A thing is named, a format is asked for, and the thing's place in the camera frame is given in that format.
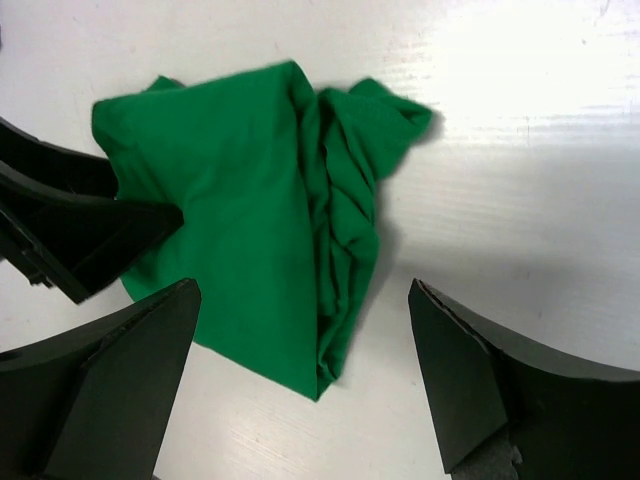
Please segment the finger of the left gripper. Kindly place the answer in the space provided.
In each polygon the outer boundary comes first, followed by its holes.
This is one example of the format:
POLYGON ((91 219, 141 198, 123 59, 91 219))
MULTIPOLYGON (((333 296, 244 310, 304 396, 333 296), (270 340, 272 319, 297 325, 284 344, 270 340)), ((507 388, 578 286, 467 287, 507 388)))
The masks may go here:
POLYGON ((119 200, 108 160, 1 123, 1 257, 80 304, 184 223, 171 204, 119 200))

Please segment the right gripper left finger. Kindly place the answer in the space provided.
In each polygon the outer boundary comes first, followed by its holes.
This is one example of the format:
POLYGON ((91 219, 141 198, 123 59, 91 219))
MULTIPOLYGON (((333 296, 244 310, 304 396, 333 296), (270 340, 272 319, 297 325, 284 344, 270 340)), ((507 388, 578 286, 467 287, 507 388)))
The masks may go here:
POLYGON ((3 352, 2 478, 153 478, 200 305, 183 279, 3 352))

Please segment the green t shirt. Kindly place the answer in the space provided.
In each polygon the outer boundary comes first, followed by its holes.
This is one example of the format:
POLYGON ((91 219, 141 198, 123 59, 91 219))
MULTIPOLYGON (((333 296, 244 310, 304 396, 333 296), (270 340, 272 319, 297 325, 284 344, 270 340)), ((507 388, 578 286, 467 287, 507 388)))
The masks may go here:
POLYGON ((318 399, 375 270, 377 185, 433 116, 371 78, 316 89, 292 61, 98 101, 92 134, 119 198, 184 217, 123 275, 127 293, 196 280, 197 344, 318 399))

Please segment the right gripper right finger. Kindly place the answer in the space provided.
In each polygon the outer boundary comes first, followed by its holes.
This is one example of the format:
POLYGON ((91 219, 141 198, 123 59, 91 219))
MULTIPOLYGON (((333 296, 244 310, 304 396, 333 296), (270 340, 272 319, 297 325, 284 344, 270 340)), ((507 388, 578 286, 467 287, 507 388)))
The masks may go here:
POLYGON ((639 374, 493 322, 414 280, 411 326, 453 479, 635 479, 639 374))

